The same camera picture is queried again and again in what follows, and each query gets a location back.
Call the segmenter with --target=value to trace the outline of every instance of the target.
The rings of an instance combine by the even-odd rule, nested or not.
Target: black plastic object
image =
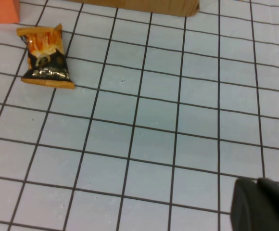
[[[233,231],[279,231],[279,185],[237,179],[230,219]]]

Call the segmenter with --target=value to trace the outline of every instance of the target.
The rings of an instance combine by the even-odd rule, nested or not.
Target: grid floor
[[[279,182],[279,0],[21,2],[20,25],[58,23],[75,90],[21,82],[0,25],[0,231],[230,231],[235,179]]]

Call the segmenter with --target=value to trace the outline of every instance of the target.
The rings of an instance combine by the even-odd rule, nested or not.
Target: orange block
[[[20,22],[20,0],[0,0],[0,24]]]

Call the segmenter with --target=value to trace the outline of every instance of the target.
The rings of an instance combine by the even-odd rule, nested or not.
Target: brown cardboard box
[[[70,0],[136,11],[192,16],[199,11],[199,0]]]

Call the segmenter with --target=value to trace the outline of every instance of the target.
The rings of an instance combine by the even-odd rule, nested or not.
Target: orange snack package
[[[18,28],[17,35],[28,47],[28,71],[21,78],[23,82],[74,89],[64,55],[61,24],[55,28]]]

